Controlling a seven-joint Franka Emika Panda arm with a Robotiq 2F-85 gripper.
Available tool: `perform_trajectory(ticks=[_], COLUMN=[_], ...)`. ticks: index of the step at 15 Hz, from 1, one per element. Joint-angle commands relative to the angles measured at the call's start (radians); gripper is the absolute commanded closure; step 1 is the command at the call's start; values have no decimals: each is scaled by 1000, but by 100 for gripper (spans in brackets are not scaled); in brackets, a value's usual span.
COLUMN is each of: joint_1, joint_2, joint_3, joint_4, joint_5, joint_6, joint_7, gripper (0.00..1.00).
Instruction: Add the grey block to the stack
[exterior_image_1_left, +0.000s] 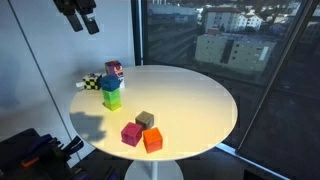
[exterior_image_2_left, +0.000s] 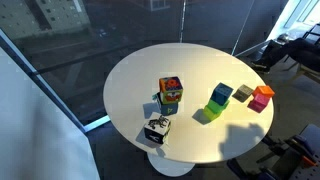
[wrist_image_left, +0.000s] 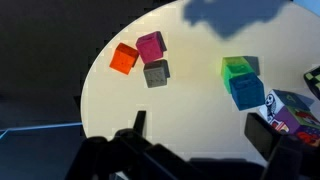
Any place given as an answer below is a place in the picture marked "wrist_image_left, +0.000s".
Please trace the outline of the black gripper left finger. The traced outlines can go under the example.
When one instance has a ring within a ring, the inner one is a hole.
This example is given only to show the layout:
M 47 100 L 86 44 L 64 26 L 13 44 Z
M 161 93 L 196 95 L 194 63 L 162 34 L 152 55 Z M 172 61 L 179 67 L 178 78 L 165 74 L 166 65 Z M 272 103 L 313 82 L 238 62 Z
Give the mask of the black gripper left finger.
M 143 134 L 145 118 L 146 118 L 146 111 L 145 110 L 141 110 L 141 111 L 137 112 L 133 129 L 139 135 Z

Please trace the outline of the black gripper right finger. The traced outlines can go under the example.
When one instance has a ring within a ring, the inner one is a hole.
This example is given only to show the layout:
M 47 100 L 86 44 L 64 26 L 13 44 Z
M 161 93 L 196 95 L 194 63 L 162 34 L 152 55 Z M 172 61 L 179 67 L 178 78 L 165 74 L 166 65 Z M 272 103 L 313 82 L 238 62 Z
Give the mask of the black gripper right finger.
M 248 113 L 244 134 L 260 155 L 268 160 L 282 136 L 257 113 Z

